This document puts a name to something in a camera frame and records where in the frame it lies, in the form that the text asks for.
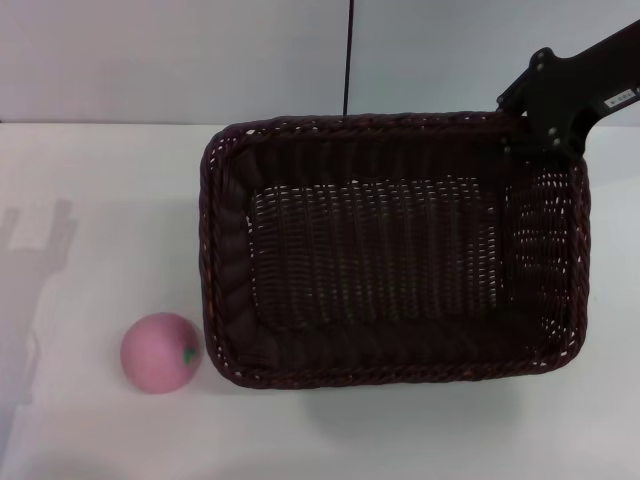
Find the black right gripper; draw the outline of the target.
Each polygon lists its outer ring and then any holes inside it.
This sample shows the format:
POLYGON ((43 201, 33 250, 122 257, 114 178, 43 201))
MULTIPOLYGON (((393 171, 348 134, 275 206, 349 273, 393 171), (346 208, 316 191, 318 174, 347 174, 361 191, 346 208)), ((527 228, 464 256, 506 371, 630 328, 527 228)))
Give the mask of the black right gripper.
POLYGON ((527 92, 534 135, 503 137, 502 152, 575 159, 600 120, 639 101, 639 23, 572 57, 544 50, 541 65, 528 66, 497 97, 496 111, 523 116, 527 92))

